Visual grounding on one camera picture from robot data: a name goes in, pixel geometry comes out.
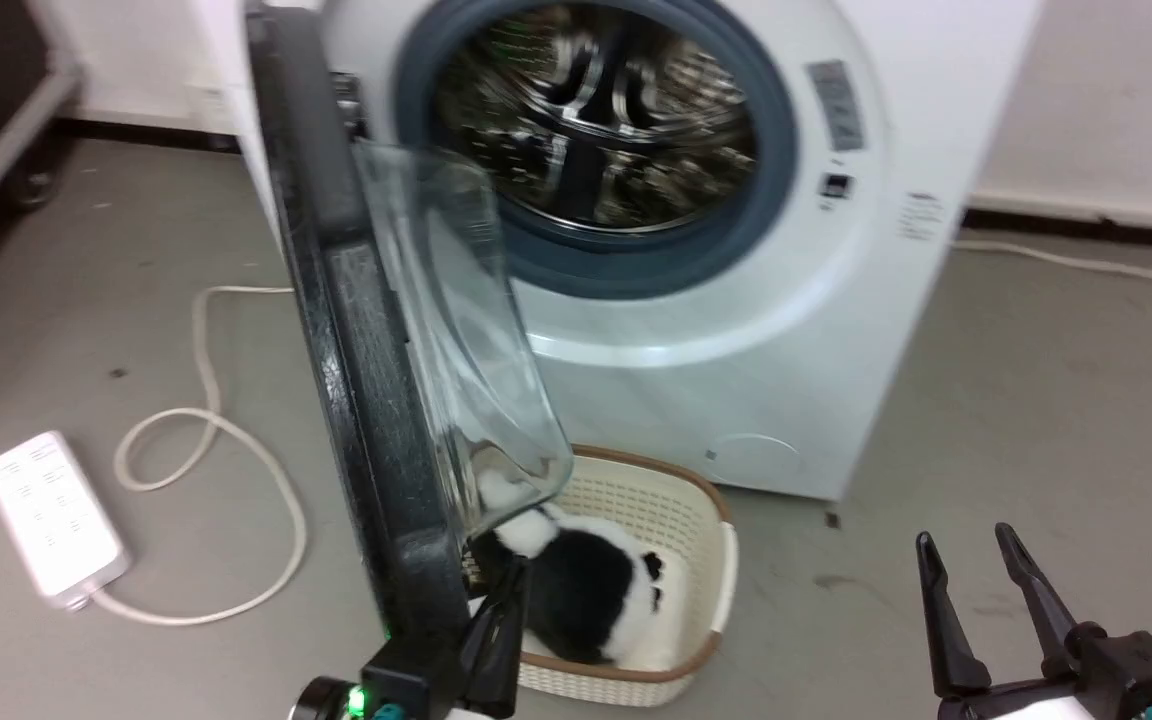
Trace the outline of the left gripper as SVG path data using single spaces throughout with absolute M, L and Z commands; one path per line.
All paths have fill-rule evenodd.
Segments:
M 493 579 L 463 574 L 476 605 L 460 653 L 438 638 L 391 639 L 357 679 L 320 675 L 302 689 L 291 719 L 444 719 L 454 707 L 515 715 L 531 564 L 513 558 Z

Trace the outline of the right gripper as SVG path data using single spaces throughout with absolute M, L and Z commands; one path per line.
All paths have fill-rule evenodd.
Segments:
M 1064 679 L 1030 679 L 992 687 L 987 666 L 973 655 L 950 593 L 948 574 L 931 533 L 915 539 L 925 635 L 940 719 L 1020 719 L 1047 705 L 1058 719 L 1152 719 L 1152 634 L 1111 635 L 1076 621 L 1006 521 L 995 537 L 1011 583 L 1024 596 L 1044 659 L 1070 659 L 1079 669 Z

